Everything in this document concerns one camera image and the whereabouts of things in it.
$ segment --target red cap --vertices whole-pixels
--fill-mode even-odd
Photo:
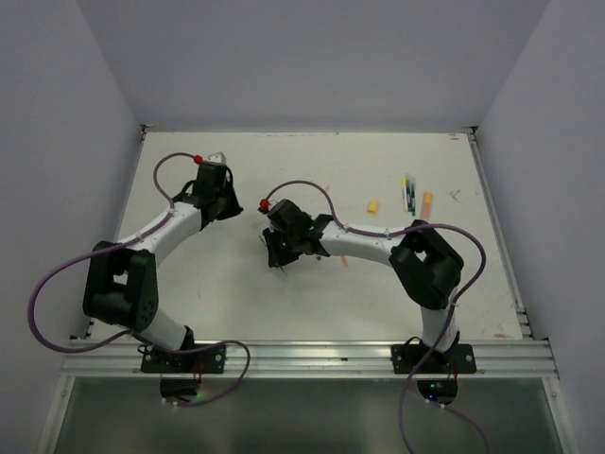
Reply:
[[[267,213],[268,212],[268,200],[267,199],[262,199],[259,206],[258,206],[258,211],[260,211],[261,213]]]

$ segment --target yellow eraser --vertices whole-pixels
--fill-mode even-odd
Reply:
[[[368,213],[371,215],[375,215],[378,211],[378,201],[376,199],[372,199],[370,204],[368,205]]]

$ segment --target yellow marker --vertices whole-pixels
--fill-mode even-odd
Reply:
[[[368,205],[368,213],[371,215],[375,215],[378,211],[378,201],[376,199],[372,199],[370,204]]]
[[[407,213],[409,211],[407,208],[409,206],[409,201],[407,200],[407,192],[406,192],[406,177],[401,178],[401,195],[404,198],[404,211]]]
[[[433,194],[425,192],[423,196],[423,209],[420,212],[420,219],[428,220],[431,216],[431,203],[433,202]]]

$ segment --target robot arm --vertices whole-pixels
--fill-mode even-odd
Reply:
[[[423,344],[430,346],[437,340],[464,266],[462,258],[437,232],[431,229],[388,237],[389,231],[401,229],[353,224],[345,224],[343,229],[329,215],[312,219],[289,200],[276,203],[267,217],[271,224],[263,236],[270,267],[287,265],[302,254],[348,255],[387,265],[393,268],[407,295],[421,307]],[[416,220],[412,226],[420,223],[424,222]],[[349,229],[379,235],[363,236]],[[436,350],[447,353],[456,346],[458,338],[459,331],[452,321]]]
[[[181,350],[193,346],[193,332],[159,308],[156,269],[185,239],[210,222],[242,212],[233,190],[233,175],[222,153],[202,162],[197,178],[173,201],[173,208],[143,229],[144,232],[157,225],[169,212],[169,221],[154,234],[128,248],[91,260],[83,310],[104,323],[129,328],[155,345]],[[123,238],[119,243],[139,235]],[[112,245],[101,241],[95,250]]]

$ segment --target white table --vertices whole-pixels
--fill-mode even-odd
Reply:
[[[161,306],[189,325],[201,340],[392,341],[422,331],[420,310],[407,298],[393,270],[349,258],[303,256],[285,271],[270,269],[259,236],[268,225],[256,211],[276,184],[308,179],[326,187],[338,215],[351,223],[407,226],[401,177],[416,177],[418,203],[433,193],[431,221],[462,227],[485,246],[488,264],[480,280],[460,299],[457,323],[465,340],[521,339],[507,276],[488,208],[464,134],[152,132],[138,164],[120,237],[146,225],[164,209],[151,172],[166,154],[208,156],[222,151],[233,171],[245,211],[189,238],[158,270]],[[195,178],[185,158],[166,163],[160,181],[170,194]],[[321,194],[290,186],[276,197],[290,198],[311,216],[328,213]],[[375,216],[370,199],[380,201]],[[441,233],[465,261],[462,280],[476,270],[475,246],[454,233]],[[96,322],[93,338],[116,331]]]

